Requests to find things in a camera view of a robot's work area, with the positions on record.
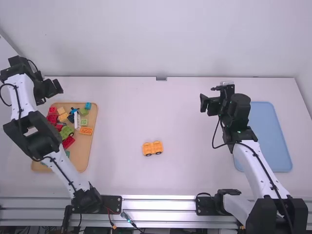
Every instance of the cork board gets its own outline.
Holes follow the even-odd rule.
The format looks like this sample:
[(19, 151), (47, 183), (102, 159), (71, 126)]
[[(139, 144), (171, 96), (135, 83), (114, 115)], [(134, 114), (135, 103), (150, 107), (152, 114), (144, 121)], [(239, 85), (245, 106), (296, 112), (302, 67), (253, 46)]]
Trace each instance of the cork board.
[[(57, 109), (60, 107), (63, 107), (65, 109), (66, 113), (69, 113), (71, 111), (71, 107), (74, 108), (84, 108), (85, 102), (56, 102), (51, 105), (51, 107), (56, 107)], [(81, 116), (81, 118), (88, 119), (88, 128), (93, 128), (93, 133), (95, 130), (95, 124), (97, 119), (97, 113), (98, 113), (98, 106), (95, 103), (92, 103), (91, 110), (86, 116)], [(71, 123), (69, 120), (66, 120), (65, 123), (70, 126), (71, 128), (74, 128), (74, 124)], [(73, 138), (75, 139), (75, 142), (69, 146), (66, 150), (70, 152), (69, 159), (74, 165), (74, 167), (77, 169), (78, 172), (84, 172), (87, 169), (88, 162), (89, 162), (89, 155), (90, 155), (90, 149), (91, 149), (91, 143), (92, 143), (92, 137), (88, 135), (80, 134), (77, 130), (75, 130)], [(32, 161), (31, 169), (35, 172), (52, 172), (50, 168), (48, 168), (45, 165), (42, 165), (40, 162), (34, 162)]]

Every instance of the lego brick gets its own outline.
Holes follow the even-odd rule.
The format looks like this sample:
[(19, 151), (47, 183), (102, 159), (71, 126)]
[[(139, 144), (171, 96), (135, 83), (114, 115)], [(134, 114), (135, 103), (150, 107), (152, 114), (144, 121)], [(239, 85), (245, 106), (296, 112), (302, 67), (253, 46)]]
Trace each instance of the lego brick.
[(79, 109), (79, 112), (81, 116), (86, 116), (87, 114), (89, 114), (89, 111), (84, 108)]
[(62, 136), (62, 140), (65, 140), (68, 136), (74, 135), (74, 130), (69, 126), (64, 126), (60, 131), (60, 135)]
[(60, 116), (63, 115), (64, 113), (65, 113), (64, 107), (58, 108), (58, 114), (59, 114)]
[(56, 114), (56, 113), (57, 113), (57, 108), (54, 106), (51, 106), (49, 108), (49, 115)]
[(63, 141), (63, 147), (64, 149), (67, 149), (69, 146), (71, 146), (75, 142), (75, 139), (73, 139), (71, 136), (68, 136), (64, 141)]
[(93, 128), (81, 127), (79, 132), (85, 135), (92, 135)]
[(74, 122), (75, 122), (75, 120), (74, 120), (74, 115), (69, 115), (69, 116), (67, 117), (67, 119), (68, 119), (71, 123), (74, 123)]
[(67, 120), (67, 117), (68, 117), (68, 114), (64, 113), (63, 115), (60, 115), (58, 119), (60, 122), (65, 122)]
[(78, 111), (74, 112), (74, 128), (78, 131), (81, 128), (80, 121), (81, 121), (80, 114), (78, 114)]
[(65, 150), (66, 156), (69, 158), (70, 152), (68, 150)]
[(92, 104), (91, 104), (90, 102), (87, 102), (84, 108), (85, 108), (86, 110), (91, 110), (91, 105), (92, 105)]
[(80, 125), (81, 126), (88, 126), (88, 120), (86, 118), (81, 119)]
[(63, 124), (57, 124), (55, 125), (55, 128), (60, 132), (62, 130), (62, 127), (64, 127)]
[(71, 111), (69, 112), (70, 115), (73, 115), (75, 112), (79, 110), (79, 108), (75, 109), (74, 107), (71, 107), (70, 109), (71, 109)]
[(48, 115), (47, 120), (55, 126), (58, 121), (58, 115)]

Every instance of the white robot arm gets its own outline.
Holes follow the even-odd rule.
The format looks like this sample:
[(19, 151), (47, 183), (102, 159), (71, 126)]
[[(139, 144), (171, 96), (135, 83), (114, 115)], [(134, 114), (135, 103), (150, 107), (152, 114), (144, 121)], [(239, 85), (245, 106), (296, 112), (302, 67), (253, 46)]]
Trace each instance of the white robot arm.
[[(0, 90), (7, 86), (12, 103), (11, 121), (4, 132), (34, 161), (50, 167), (66, 186), (73, 207), (81, 212), (93, 212), (102, 204), (101, 196), (77, 172), (66, 156), (62, 137), (38, 110), (46, 98), (63, 93), (58, 80), (43, 80), (40, 71), (32, 71), (27, 59), (15, 56), (9, 59), (11, 67), (2, 70)], [(26, 136), (30, 128), (37, 131)]]
[(306, 231), (308, 208), (303, 199), (292, 198), (275, 177), (266, 162), (258, 139), (248, 125), (251, 99), (235, 93), (232, 81), (222, 82), (211, 90), (220, 91), (219, 97), (200, 94), (200, 111), (209, 116), (218, 116), (223, 131), (224, 144), (228, 146), (242, 165), (255, 203), (240, 196), (234, 189), (218, 190), (212, 198), (220, 214), (232, 214), (244, 226), (247, 233), (303, 234)]

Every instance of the blue lego brick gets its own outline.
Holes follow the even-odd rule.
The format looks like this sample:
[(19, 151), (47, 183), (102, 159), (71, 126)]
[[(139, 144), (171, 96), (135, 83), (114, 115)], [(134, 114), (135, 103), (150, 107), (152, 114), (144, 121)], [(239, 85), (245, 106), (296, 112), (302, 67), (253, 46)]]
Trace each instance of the blue lego brick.
[(86, 106), (84, 107), (86, 110), (91, 110), (91, 103), (90, 102), (87, 102), (86, 103)]
[(74, 123), (74, 115), (69, 115), (68, 117), (68, 120), (71, 122), (71, 123)]
[(73, 108), (73, 107), (71, 107), (71, 109), (72, 109), (72, 110), (69, 112), (70, 115), (73, 115), (76, 111), (79, 110), (79, 108), (76, 108), (76, 109), (75, 109), (75, 108)]

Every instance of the blue mat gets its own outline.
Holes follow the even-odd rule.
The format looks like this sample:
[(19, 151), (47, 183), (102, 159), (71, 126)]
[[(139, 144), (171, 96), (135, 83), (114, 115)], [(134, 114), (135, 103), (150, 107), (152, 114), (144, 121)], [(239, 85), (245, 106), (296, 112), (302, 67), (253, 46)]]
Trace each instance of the blue mat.
[[(289, 172), (293, 163), (274, 106), (269, 102), (251, 102), (248, 124), (258, 138), (261, 151), (273, 172)], [(243, 171), (234, 159), (235, 167)]]

